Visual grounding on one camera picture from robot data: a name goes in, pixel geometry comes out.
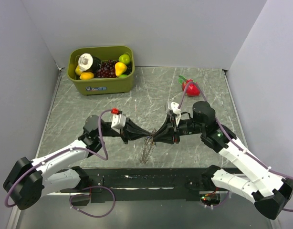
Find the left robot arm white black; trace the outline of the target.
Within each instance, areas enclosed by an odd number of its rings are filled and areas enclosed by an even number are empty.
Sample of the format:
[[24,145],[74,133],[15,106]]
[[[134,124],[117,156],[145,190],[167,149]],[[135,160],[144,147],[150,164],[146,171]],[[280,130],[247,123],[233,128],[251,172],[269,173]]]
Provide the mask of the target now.
[[87,118],[83,133],[68,146],[49,155],[29,160],[19,159],[3,183],[7,192],[6,207],[25,210],[40,198],[55,191],[74,189],[82,192],[88,187],[88,175],[80,167],[67,166],[96,156],[109,159],[103,137],[119,137],[124,143],[150,136],[150,132],[136,125],[121,112],[105,122],[100,115]]

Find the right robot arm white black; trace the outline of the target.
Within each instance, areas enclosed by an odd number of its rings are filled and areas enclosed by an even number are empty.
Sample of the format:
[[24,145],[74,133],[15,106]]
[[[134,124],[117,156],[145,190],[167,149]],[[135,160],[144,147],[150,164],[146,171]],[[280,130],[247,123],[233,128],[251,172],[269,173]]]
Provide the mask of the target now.
[[166,108],[167,117],[153,140],[178,144],[183,135],[199,134],[202,142],[233,163],[246,177],[241,178],[211,165],[202,179],[205,189],[226,189],[254,204],[268,219],[276,219],[293,195],[293,178],[274,173],[265,166],[239,138],[216,118],[208,102],[193,104],[188,119],[181,119],[180,105],[171,102]]

